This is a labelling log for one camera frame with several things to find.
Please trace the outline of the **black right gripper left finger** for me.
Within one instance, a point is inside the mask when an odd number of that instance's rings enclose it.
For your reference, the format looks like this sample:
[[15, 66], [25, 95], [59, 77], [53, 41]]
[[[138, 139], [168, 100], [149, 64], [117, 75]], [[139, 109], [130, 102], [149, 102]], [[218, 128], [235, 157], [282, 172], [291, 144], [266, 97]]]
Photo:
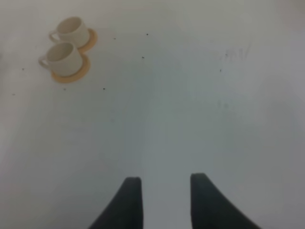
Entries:
[[139, 177], [126, 178], [102, 214], [91, 224], [91, 229], [142, 229], [142, 181]]

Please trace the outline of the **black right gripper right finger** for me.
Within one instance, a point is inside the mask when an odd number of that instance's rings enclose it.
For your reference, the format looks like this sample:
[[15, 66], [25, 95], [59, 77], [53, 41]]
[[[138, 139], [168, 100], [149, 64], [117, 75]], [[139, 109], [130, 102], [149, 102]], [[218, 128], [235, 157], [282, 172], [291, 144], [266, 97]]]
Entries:
[[257, 229], [204, 173], [191, 174], [191, 222], [193, 229]]

